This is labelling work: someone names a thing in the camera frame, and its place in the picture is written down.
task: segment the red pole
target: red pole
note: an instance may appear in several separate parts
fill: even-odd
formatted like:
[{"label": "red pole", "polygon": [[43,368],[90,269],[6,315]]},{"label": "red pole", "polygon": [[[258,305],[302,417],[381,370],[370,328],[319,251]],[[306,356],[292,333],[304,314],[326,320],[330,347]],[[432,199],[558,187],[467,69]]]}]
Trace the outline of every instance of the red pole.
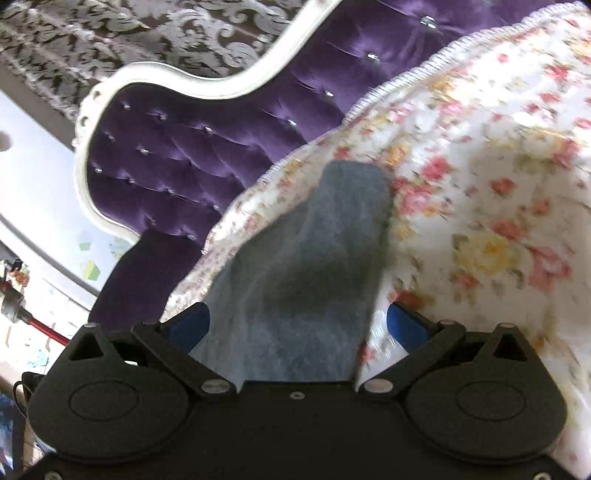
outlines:
[{"label": "red pole", "polygon": [[57,343],[66,346],[69,340],[64,337],[63,335],[57,333],[53,328],[48,327],[45,323],[41,323],[39,320],[35,320],[34,318],[29,318],[27,322],[30,326],[35,327],[41,333],[44,333],[49,338],[55,340]]}]

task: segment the purple cushion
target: purple cushion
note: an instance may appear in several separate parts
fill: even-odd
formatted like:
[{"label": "purple cushion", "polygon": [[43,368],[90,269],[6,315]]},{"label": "purple cushion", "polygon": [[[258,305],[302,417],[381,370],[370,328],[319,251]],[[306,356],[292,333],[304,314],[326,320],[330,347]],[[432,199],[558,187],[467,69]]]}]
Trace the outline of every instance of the purple cushion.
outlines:
[{"label": "purple cushion", "polygon": [[200,257],[197,242],[146,231],[115,266],[88,321],[100,323],[105,332],[157,322],[168,295]]},{"label": "purple cushion", "polygon": [[[90,195],[102,213],[136,232],[187,236],[195,249],[186,256],[166,250],[176,266],[169,269],[174,278],[165,285],[147,274],[149,262],[126,262],[126,268],[145,274],[134,276],[144,282],[135,289],[145,295],[157,291],[159,300],[139,309],[119,303],[114,311],[112,302],[100,299],[94,321],[156,321],[161,298],[198,259],[194,252],[221,213],[273,163],[338,126],[370,88],[419,65],[452,40],[518,22],[552,3],[343,0],[289,65],[248,95],[200,100],[148,84],[121,90],[90,145]],[[436,30],[421,23],[426,15],[436,19]],[[142,245],[140,241],[128,255],[148,258],[137,253]],[[122,301],[117,292],[127,288],[126,275],[117,267],[101,297],[113,295]],[[138,300],[130,292],[127,301]]]}]

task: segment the circular cover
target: circular cover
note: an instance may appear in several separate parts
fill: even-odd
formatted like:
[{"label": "circular cover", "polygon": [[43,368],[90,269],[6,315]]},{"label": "circular cover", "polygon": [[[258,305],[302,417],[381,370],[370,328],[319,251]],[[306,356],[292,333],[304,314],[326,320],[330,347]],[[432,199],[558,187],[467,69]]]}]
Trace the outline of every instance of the circular cover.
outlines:
[{"label": "circular cover", "polygon": [[549,375],[505,359],[436,370],[413,385],[405,407],[437,446],[477,463],[539,455],[566,421],[564,401]]},{"label": "circular cover", "polygon": [[72,362],[28,405],[35,435],[58,455],[118,463],[146,455],[182,424],[189,399],[172,377],[123,362]]}]

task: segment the blue gripper pad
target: blue gripper pad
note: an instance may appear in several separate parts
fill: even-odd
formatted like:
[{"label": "blue gripper pad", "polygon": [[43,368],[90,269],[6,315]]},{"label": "blue gripper pad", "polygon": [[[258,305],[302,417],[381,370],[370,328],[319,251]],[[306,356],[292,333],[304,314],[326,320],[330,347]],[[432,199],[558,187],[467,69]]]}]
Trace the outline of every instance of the blue gripper pad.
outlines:
[{"label": "blue gripper pad", "polygon": [[195,303],[167,321],[164,327],[168,340],[189,353],[209,331],[209,309],[204,303]]},{"label": "blue gripper pad", "polygon": [[386,324],[388,332],[408,352],[412,352],[427,342],[432,334],[434,324],[405,310],[399,304],[393,303],[388,308]]}]

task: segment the damask wallpaper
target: damask wallpaper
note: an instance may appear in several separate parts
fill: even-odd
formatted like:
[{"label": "damask wallpaper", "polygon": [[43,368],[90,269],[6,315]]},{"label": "damask wallpaper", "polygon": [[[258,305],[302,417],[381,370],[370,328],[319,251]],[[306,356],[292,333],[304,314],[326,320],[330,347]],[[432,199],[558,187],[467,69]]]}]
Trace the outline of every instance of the damask wallpaper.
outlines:
[{"label": "damask wallpaper", "polygon": [[253,65],[305,0],[15,0],[0,12],[0,63],[64,116],[125,64],[205,77]]}]

